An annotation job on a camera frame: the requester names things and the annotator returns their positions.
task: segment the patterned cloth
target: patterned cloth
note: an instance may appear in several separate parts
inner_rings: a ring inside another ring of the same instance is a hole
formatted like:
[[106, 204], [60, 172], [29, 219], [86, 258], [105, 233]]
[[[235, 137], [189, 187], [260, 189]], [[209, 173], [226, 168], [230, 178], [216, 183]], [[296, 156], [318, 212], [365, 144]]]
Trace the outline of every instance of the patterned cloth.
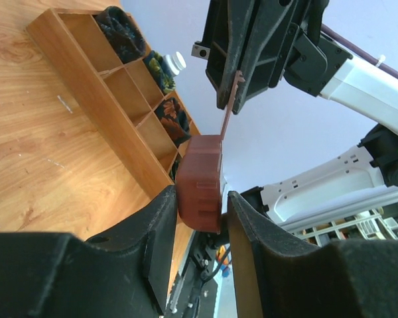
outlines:
[[180, 165], [180, 159], [176, 159], [174, 164], [172, 164], [171, 171], [170, 171], [170, 178], [172, 181], [175, 182], [175, 176], [177, 175], [178, 166]]
[[175, 90], [175, 81], [172, 73], [159, 53], [152, 51], [146, 56], [144, 62], [153, 79], [165, 95]]
[[155, 114], [177, 148], [190, 139], [187, 114], [175, 98], [163, 101]]
[[106, 8], [95, 19], [113, 50], [124, 64], [146, 54], [146, 43], [140, 30], [119, 7]]

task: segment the white plastic bottle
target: white plastic bottle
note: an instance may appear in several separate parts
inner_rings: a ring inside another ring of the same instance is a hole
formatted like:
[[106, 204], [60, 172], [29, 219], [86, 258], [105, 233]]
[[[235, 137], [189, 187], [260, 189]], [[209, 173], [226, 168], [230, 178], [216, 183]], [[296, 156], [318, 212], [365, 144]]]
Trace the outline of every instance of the white plastic bottle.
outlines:
[[164, 61], [168, 65], [172, 76], [177, 76], [180, 71], [186, 68], [186, 61], [180, 52], [175, 52], [173, 55], [165, 55]]

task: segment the brown plastic part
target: brown plastic part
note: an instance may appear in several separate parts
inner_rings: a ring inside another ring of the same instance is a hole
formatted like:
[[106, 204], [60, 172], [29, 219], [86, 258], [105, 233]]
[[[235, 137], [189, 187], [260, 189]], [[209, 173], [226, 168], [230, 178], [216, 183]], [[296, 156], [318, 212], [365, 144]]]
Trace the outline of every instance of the brown plastic part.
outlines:
[[243, 78], [237, 71], [221, 134], [193, 136], [178, 167], [175, 183], [178, 214], [188, 227], [196, 231], [220, 232], [222, 141], [239, 81]]

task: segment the wooden organizer tray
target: wooden organizer tray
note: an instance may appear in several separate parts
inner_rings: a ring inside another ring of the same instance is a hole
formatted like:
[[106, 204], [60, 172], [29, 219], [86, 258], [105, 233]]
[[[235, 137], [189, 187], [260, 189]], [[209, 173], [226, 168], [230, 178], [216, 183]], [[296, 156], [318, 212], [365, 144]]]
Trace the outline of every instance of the wooden organizer tray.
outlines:
[[[27, 32], [131, 175], [154, 198], [173, 184], [168, 173], [188, 144], [177, 149], [154, 110], [164, 99], [176, 97], [188, 115], [190, 134], [200, 133], [177, 92], [164, 96], [143, 58], [122, 64], [94, 20], [100, 12], [49, 9]], [[146, 48], [147, 55], [151, 47], [146, 43]]]

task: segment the white plastic casing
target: white plastic casing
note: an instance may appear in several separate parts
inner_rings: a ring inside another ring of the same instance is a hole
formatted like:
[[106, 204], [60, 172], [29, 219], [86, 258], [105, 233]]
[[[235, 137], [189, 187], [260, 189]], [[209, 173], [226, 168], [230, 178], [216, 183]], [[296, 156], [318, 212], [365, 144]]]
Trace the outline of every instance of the white plastic casing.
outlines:
[[398, 135], [398, 79], [354, 56], [320, 92]]
[[364, 147], [354, 146], [341, 156], [293, 178], [266, 185], [261, 192], [276, 223], [342, 195], [384, 184], [379, 168]]
[[164, 61], [170, 68], [173, 76], [177, 76], [180, 71], [183, 71], [183, 69], [186, 68], [186, 61], [184, 61], [180, 52], [175, 52], [173, 55], [165, 55]]

